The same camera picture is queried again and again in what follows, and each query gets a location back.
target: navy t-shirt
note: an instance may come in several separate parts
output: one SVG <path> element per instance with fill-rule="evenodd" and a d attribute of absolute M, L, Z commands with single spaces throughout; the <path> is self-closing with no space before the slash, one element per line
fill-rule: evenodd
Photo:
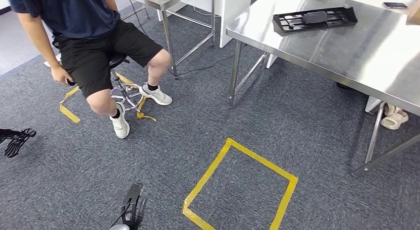
<path fill-rule="evenodd" d="M 105 0 L 9 0 L 17 13 L 41 19 L 54 36 L 96 38 L 112 30 L 120 14 L 108 8 Z"/>

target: black cable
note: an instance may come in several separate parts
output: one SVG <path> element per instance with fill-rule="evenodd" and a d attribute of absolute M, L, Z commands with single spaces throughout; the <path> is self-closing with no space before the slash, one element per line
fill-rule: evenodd
<path fill-rule="evenodd" d="M 146 33 L 146 31 L 144 30 L 144 28 L 143 28 L 142 24 L 140 23 L 140 19 L 139 19 L 139 16 L 137 15 L 137 12 L 136 12 L 136 9 L 135 9 L 135 7 L 134 7 L 133 2 L 132 2 L 131 0 L 128 0 L 128 1 L 130 1 L 131 7 L 133 8 L 133 12 L 134 12 L 134 14 L 136 15 L 137 22 L 139 22 L 140 28 L 142 28 L 142 30 L 143 30 L 143 32 L 144 32 L 144 34 L 145 34 L 146 36 L 148 36 L 148 35 L 147 35 L 147 33 Z"/>
<path fill-rule="evenodd" d="M 127 211 L 127 209 L 128 208 L 130 208 L 130 205 L 131 205 L 131 203 L 130 203 L 130 200 L 128 200 L 128 202 L 127 202 L 127 207 L 124 209 L 124 211 L 121 213 L 121 215 L 118 217 L 118 219 L 117 220 L 115 220 L 115 222 L 111 225 L 111 227 L 112 226 L 114 226 L 117 222 L 118 222 L 118 220 L 122 217 L 122 215 L 124 215 L 125 214 L 125 211 Z"/>
<path fill-rule="evenodd" d="M 180 76 L 180 75 L 185 75 L 185 74 L 188 74 L 188 73 L 190 73 L 190 72 L 193 72 L 193 71 L 197 71 L 197 70 L 205 70 L 205 69 L 210 69 L 210 68 L 212 68 L 213 66 L 215 66 L 216 64 L 218 64 L 219 62 L 222 62 L 222 61 L 224 61 L 224 60 L 227 60 L 227 59 L 229 59 L 229 58 L 232 58 L 234 55 L 231 55 L 231 56 L 229 56 L 229 57 L 226 57 L 226 58 L 223 58 L 223 59 L 221 59 L 221 60 L 218 60 L 218 61 L 216 61 L 216 63 L 214 63 L 213 65 L 211 65 L 211 66 L 207 66 L 207 67 L 203 67 L 203 68 L 197 68 L 197 69 L 192 69 L 192 70 L 189 70 L 189 71 L 187 71 L 187 72 L 185 72 L 185 73 L 180 73 L 180 74 L 178 74 L 178 76 Z"/>

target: yellow tape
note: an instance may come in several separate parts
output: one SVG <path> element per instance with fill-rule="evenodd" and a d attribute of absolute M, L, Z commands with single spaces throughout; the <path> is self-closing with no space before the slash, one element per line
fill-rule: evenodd
<path fill-rule="evenodd" d="M 76 116 L 76 115 L 74 115 L 72 112 L 70 112 L 70 110 L 68 110 L 66 107 L 64 107 L 64 101 L 68 98 L 68 97 L 70 97 L 70 96 L 72 96 L 74 93 L 76 93 L 77 91 L 79 90 L 79 86 L 77 86 L 76 88 L 74 88 L 74 89 L 72 89 L 72 90 L 70 90 L 70 92 L 68 92 L 65 96 L 64 96 L 64 99 L 63 99 L 63 101 L 61 101 L 60 102 L 60 111 L 64 114 L 64 115 L 66 115 L 70 120 L 72 120 L 73 122 L 75 122 L 75 123 L 78 123 L 78 122 L 80 122 L 80 119 Z"/>
<path fill-rule="evenodd" d="M 127 83 L 127 84 L 131 84 L 132 82 L 131 82 L 131 80 L 129 80 L 129 79 L 127 79 L 127 78 L 125 78 L 124 76 L 122 76 L 121 74 L 119 74 L 119 73 L 116 73 L 117 74 L 117 76 L 124 82 L 124 83 Z"/>
<path fill-rule="evenodd" d="M 141 102 L 139 103 L 139 106 L 137 107 L 137 118 L 138 119 L 141 119 L 141 118 L 150 118 L 151 120 L 153 120 L 154 122 L 156 122 L 156 118 L 154 118 L 154 117 L 150 117 L 150 116 L 146 116 L 142 111 L 141 111 L 141 109 L 142 109 L 142 107 L 143 107 L 143 104 L 145 103 L 145 101 L 146 101 L 146 97 L 142 97 L 142 100 L 141 100 Z"/>
<path fill-rule="evenodd" d="M 127 79 L 127 78 L 125 78 L 124 76 L 122 76 L 121 74 L 119 74 L 119 73 L 117 73 L 117 76 L 124 82 L 124 83 L 127 83 L 127 84 L 132 84 L 132 81 L 131 80 L 129 80 L 129 79 Z M 80 119 L 76 116 L 76 115 L 74 115 L 70 110 L 68 110 L 66 107 L 64 107 L 64 101 L 68 98 L 68 97 L 70 97 L 70 96 L 72 96 L 74 93 L 76 93 L 77 91 L 79 90 L 79 86 L 77 86 L 76 88 L 74 88 L 74 89 L 72 89 L 71 91 L 69 91 L 65 96 L 64 96 L 64 99 L 60 102 L 60 111 L 64 114 L 64 115 L 66 115 L 70 120 L 72 120 L 73 122 L 75 122 L 75 123 L 78 123 L 78 122 L 80 122 Z M 143 99 L 142 99 L 142 101 L 140 102 L 140 104 L 139 104 L 139 106 L 138 106 L 138 109 L 137 109 L 137 118 L 150 118 L 151 120 L 153 120 L 153 121 L 155 121 L 156 122 L 156 118 L 154 118 L 154 117 L 151 117 L 151 116 L 147 116 L 147 115 L 145 115 L 144 113 L 142 113 L 140 110 L 141 110 L 141 108 L 142 108 L 142 106 L 143 106 L 143 104 L 145 103 L 145 101 L 146 101 L 146 97 L 144 97 Z"/>
<path fill-rule="evenodd" d="M 248 148 L 242 146 L 241 144 L 235 142 L 233 139 L 228 138 L 226 140 L 226 143 L 224 144 L 223 148 L 220 150 L 217 157 L 214 159 L 212 164 L 210 164 L 207 171 L 204 173 L 204 175 L 201 177 L 201 179 L 197 182 L 196 186 L 193 188 L 193 190 L 187 195 L 186 199 L 184 200 L 184 205 L 182 209 L 182 213 L 189 218 L 192 222 L 194 222 L 196 225 L 201 227 L 203 230 L 215 230 L 210 224 L 208 224 L 206 221 L 204 221 L 200 216 L 195 214 L 193 211 L 191 211 L 188 207 L 193 202 L 197 194 L 202 190 L 205 183 L 209 180 L 211 175 L 214 173 L 220 162 L 223 160 L 223 157 L 226 155 L 226 153 L 229 151 L 230 147 L 234 147 L 238 149 L 239 151 L 245 153 L 249 157 L 253 158 L 254 160 L 260 162 L 264 166 L 270 168 L 271 170 L 275 171 L 282 177 L 289 180 L 289 184 L 287 185 L 286 192 L 283 195 L 283 198 L 281 199 L 280 205 L 277 209 L 276 215 L 274 216 L 274 220 L 271 223 L 269 230 L 277 230 L 280 227 L 281 220 L 283 219 L 284 213 L 286 212 L 287 205 L 289 204 L 290 198 L 292 197 L 292 194 L 295 190 L 296 184 L 298 182 L 298 179 L 293 176 L 292 174 L 284 171 L 280 167 L 276 166 L 275 164 L 271 163 L 267 159 L 263 158 L 262 156 L 258 155 L 257 153 L 249 150 Z"/>
<path fill-rule="evenodd" d="M 80 119 L 74 115 L 70 110 L 68 110 L 66 107 L 64 107 L 62 104 L 60 104 L 60 111 L 66 115 L 70 120 L 72 120 L 75 123 L 80 122 Z"/>

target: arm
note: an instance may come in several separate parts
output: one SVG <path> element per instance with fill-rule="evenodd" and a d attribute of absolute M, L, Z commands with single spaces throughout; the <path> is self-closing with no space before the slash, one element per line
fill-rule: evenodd
<path fill-rule="evenodd" d="M 29 38 L 32 40 L 44 59 L 51 65 L 51 68 L 60 67 L 60 63 L 55 58 L 48 35 L 42 25 L 41 17 L 38 16 L 33 18 L 28 13 L 18 13 L 17 16 L 23 26 L 23 29 L 25 29 Z"/>
<path fill-rule="evenodd" d="M 106 4 L 108 5 L 108 8 L 118 11 L 117 4 L 115 3 L 115 0 L 105 0 Z"/>
<path fill-rule="evenodd" d="M 33 18 L 28 13 L 17 13 L 17 16 L 23 26 L 23 29 L 25 29 L 35 47 L 50 64 L 53 79 L 63 85 L 67 85 L 66 79 L 73 82 L 73 78 L 61 67 L 60 63 L 55 58 L 54 51 L 51 48 L 50 41 L 48 40 L 48 35 L 42 25 L 41 17 L 38 16 Z"/>

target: hand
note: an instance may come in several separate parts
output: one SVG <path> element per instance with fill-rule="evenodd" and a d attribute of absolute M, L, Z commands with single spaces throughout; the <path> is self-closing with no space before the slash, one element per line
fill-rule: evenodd
<path fill-rule="evenodd" d="M 70 80 L 71 82 L 74 82 L 73 78 L 61 66 L 51 67 L 51 75 L 55 81 L 58 81 L 59 83 L 65 86 L 68 86 L 66 79 Z"/>

